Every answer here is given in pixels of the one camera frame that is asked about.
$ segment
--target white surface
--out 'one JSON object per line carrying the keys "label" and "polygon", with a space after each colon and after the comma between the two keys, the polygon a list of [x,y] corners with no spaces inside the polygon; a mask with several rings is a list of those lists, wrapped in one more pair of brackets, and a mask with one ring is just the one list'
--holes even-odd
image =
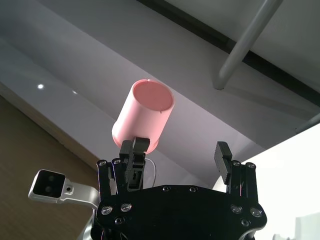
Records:
{"label": "white surface", "polygon": [[[234,41],[264,0],[166,0]],[[284,0],[252,50],[320,92],[318,0]]]}
{"label": "white surface", "polygon": [[[0,41],[0,81],[98,158],[111,161],[119,156],[111,134],[115,122],[111,117],[3,41]],[[157,150],[148,158],[157,166],[155,185],[207,187]],[[148,161],[144,173],[144,186],[151,187],[154,169]]]}
{"label": "white surface", "polygon": [[[320,212],[319,136],[320,124],[245,161],[256,164],[259,203],[268,218],[257,240],[294,238],[296,217]],[[213,189],[225,192],[221,177]]]}
{"label": "white surface", "polygon": [[[184,156],[206,163],[188,164],[189,171],[204,178],[211,177],[206,169],[213,137],[224,132],[216,118],[266,149],[293,136],[297,126],[320,111],[245,64],[224,91],[215,90],[213,76],[228,55],[135,0],[2,2],[3,37],[112,118],[132,83],[150,75],[194,102],[180,101],[186,110],[179,115],[184,115],[169,120],[162,135],[166,141],[158,149],[181,164],[185,158],[174,150],[180,144]],[[193,134],[200,125],[201,134]],[[201,146],[190,148],[190,143]],[[237,158],[253,156],[247,152]]]}

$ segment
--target camera lens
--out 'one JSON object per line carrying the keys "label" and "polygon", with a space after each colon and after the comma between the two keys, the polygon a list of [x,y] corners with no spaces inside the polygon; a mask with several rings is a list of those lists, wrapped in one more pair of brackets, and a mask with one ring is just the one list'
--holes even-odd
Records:
{"label": "camera lens", "polygon": [[52,187],[46,186],[44,189],[47,193],[50,193],[52,191]]}

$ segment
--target screw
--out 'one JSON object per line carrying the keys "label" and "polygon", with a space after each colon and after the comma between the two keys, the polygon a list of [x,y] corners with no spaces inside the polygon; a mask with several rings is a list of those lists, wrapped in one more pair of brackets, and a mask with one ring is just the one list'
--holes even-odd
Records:
{"label": "screw", "polygon": [[241,165],[241,163],[240,163],[239,161],[237,161],[237,160],[233,160],[233,161],[232,161],[232,164],[233,164],[234,166],[236,166],[236,167],[238,167],[238,166]]}
{"label": "screw", "polygon": [[196,186],[191,186],[189,188],[189,191],[192,192],[192,193],[196,192],[197,190],[198,190],[198,188]]}
{"label": "screw", "polygon": [[112,212],[112,206],[104,206],[101,208],[102,215],[108,215]]}
{"label": "screw", "polygon": [[248,162],[247,165],[251,169],[254,169],[256,167],[256,165],[254,165],[252,162]]}
{"label": "screw", "polygon": [[170,187],[168,187],[168,186],[164,186],[162,188],[162,191],[164,191],[164,192],[168,192],[169,190],[170,190]]}
{"label": "screw", "polygon": [[240,213],[242,213],[242,207],[241,206],[232,205],[231,206],[231,211],[234,214],[240,214]]}
{"label": "screw", "polygon": [[119,163],[121,163],[121,160],[120,159],[116,159],[116,160],[113,161],[113,163],[114,164],[119,164]]}
{"label": "screw", "polygon": [[126,213],[129,212],[132,208],[132,205],[130,203],[124,203],[121,205],[121,211]]}
{"label": "screw", "polygon": [[250,225],[250,222],[249,222],[248,220],[246,220],[246,219],[242,219],[242,220],[241,220],[241,224],[242,224],[242,226],[244,226],[244,227],[248,227],[248,226]]}
{"label": "screw", "polygon": [[262,217],[262,211],[258,208],[252,207],[250,209],[250,213],[252,214],[252,216],[256,217],[256,218],[261,218]]}
{"label": "screw", "polygon": [[123,224],[125,221],[125,219],[123,217],[117,217],[115,220],[114,220],[114,223],[116,225],[120,225],[120,224]]}

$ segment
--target white ceiling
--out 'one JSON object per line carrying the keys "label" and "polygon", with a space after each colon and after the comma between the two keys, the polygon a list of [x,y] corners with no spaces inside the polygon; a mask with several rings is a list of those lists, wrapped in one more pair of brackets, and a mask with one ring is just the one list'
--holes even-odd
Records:
{"label": "white ceiling", "polygon": [[135,81],[155,77],[171,87],[176,106],[157,149],[209,186],[217,141],[242,161],[319,111],[245,64],[228,88],[214,90],[227,54],[137,1],[2,3],[1,36],[114,120]]}
{"label": "white ceiling", "polygon": [[[237,41],[264,0],[166,0]],[[284,0],[252,51],[320,92],[320,1]]]}

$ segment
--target pink cup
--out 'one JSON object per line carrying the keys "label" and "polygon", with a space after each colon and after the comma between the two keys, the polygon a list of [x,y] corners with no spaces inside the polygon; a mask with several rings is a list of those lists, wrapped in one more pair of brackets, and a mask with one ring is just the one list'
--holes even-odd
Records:
{"label": "pink cup", "polygon": [[174,107],[175,99],[164,84],[151,79],[136,81],[112,128],[115,144],[135,137],[150,139],[146,154],[158,145],[159,137]]}

